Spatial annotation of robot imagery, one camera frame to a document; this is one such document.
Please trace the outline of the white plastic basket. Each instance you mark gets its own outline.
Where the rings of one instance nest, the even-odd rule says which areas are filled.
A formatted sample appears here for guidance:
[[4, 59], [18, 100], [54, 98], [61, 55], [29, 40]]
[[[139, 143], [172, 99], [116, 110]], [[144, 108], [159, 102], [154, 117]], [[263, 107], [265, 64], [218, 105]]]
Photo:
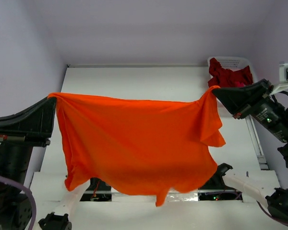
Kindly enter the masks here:
[[258, 78], [256, 76], [254, 68], [253, 68], [251, 62], [248, 59], [243, 58], [243, 57], [241, 58], [241, 57], [229, 57], [229, 56], [212, 56], [212, 57], [209, 57], [207, 59], [208, 67], [210, 66], [209, 61], [212, 58], [216, 58], [217, 61], [219, 61], [221, 63], [223, 68], [231, 69], [233, 71], [236, 71], [236, 70], [242, 69], [242, 68], [244, 68], [246, 66], [249, 66], [250, 70], [251, 70], [251, 73], [252, 73], [252, 76], [253, 76], [253, 84], [258, 82]]

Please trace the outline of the dark red t shirt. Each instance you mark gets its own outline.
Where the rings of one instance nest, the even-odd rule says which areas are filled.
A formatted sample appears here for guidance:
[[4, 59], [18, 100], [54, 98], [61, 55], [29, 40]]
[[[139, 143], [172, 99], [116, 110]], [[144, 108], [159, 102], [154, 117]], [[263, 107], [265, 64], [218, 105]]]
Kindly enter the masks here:
[[212, 76], [208, 81], [209, 87], [244, 87], [253, 84], [253, 76], [249, 66], [233, 71], [223, 68], [216, 58], [212, 58], [209, 64], [209, 74]]

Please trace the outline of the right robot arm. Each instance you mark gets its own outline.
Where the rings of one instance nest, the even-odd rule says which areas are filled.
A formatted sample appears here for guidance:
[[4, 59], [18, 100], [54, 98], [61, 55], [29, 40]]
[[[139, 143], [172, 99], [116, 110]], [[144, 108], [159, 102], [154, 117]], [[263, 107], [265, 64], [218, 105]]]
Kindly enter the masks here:
[[[213, 95], [235, 119], [253, 117], [284, 146], [277, 150], [283, 156], [288, 170], [288, 109], [272, 94], [274, 86], [267, 80], [241, 87], [213, 89]], [[263, 185], [246, 175], [239, 175], [223, 163], [221, 170], [211, 176], [217, 188], [228, 186], [253, 198], [271, 219], [288, 227], [288, 189]]]

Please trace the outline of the orange t shirt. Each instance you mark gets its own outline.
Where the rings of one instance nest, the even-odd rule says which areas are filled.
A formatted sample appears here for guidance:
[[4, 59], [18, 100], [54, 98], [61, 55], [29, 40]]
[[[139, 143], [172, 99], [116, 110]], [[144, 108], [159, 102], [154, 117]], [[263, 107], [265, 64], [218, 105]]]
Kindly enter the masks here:
[[125, 100], [55, 92], [67, 166], [66, 189], [99, 178], [127, 195], [188, 193], [216, 172], [209, 148], [222, 147], [222, 122], [209, 88], [194, 102]]

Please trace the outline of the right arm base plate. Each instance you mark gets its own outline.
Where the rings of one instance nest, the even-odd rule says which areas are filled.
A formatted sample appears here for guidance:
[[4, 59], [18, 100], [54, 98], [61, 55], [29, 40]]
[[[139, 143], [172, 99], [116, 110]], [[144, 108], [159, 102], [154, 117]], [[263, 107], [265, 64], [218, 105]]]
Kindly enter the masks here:
[[207, 182], [200, 187], [198, 189], [198, 198], [200, 201], [243, 200], [242, 192], [214, 182]]

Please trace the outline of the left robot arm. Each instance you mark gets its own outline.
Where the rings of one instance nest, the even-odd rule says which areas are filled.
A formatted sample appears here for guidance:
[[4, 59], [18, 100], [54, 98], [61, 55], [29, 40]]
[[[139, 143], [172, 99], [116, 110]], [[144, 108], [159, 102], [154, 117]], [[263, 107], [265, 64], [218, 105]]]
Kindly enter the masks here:
[[0, 230], [70, 230], [72, 213], [96, 177], [84, 173], [80, 184], [66, 192], [56, 208], [40, 221], [25, 177], [34, 147], [50, 145], [54, 128], [56, 98], [44, 98], [13, 115], [0, 117]]

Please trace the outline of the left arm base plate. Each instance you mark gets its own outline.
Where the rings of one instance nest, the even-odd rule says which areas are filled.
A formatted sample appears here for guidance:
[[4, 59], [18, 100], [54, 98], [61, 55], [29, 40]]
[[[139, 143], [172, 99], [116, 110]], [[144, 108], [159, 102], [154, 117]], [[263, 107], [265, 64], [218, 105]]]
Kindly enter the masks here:
[[99, 178], [91, 178], [90, 186], [82, 195], [80, 201], [108, 202], [112, 200], [111, 186]]

